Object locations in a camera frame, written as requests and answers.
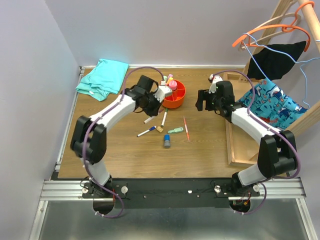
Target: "pink object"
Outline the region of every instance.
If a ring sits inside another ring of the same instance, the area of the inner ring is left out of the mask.
[[[172,91],[177,90],[177,88],[178,88],[177,82],[176,82],[175,80],[170,81],[170,82],[169,82],[169,88],[171,88]]]

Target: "small yellow object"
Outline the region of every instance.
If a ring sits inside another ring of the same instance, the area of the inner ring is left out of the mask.
[[[160,126],[158,126],[157,128],[156,128],[156,130],[159,132],[159,133],[162,133],[162,131],[164,130],[162,127],[160,127]]]

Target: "orange pencil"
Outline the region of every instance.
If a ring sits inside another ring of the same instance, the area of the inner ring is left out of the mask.
[[[185,127],[186,136],[187,136],[187,138],[188,138],[188,141],[190,142],[190,137],[189,137],[189,132],[188,132],[188,128],[187,128],[187,123],[186,123],[186,118],[185,118],[185,116],[183,116],[183,121],[184,121],[184,127]]]

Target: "blue marker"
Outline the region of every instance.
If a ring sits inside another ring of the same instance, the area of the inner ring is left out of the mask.
[[[148,132],[150,132],[150,131],[152,131],[152,130],[155,130],[155,129],[156,129],[156,126],[153,126],[153,127],[151,127],[150,129],[148,129],[148,130],[146,130],[146,131],[138,134],[137,137],[140,137],[140,136],[142,136],[143,134],[146,134],[146,133],[148,133]]]

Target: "orange container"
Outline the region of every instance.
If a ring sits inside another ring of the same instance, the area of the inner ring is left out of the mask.
[[[185,100],[186,88],[182,82],[175,80],[177,83],[177,89],[174,91],[174,94],[168,96],[164,99],[162,105],[168,109],[176,109],[180,107]]]

